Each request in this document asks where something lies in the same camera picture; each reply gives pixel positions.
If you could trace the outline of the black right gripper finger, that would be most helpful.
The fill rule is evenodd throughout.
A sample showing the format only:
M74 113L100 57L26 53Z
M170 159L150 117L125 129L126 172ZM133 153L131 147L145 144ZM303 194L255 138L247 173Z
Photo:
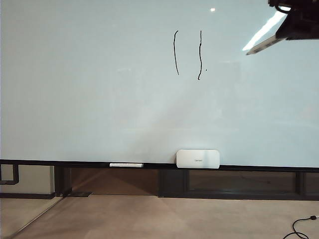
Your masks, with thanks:
M291 10L318 10L318 0L268 0L270 7L288 7Z
M287 15L275 33L285 40L310 40L319 38L319 13L293 11Z

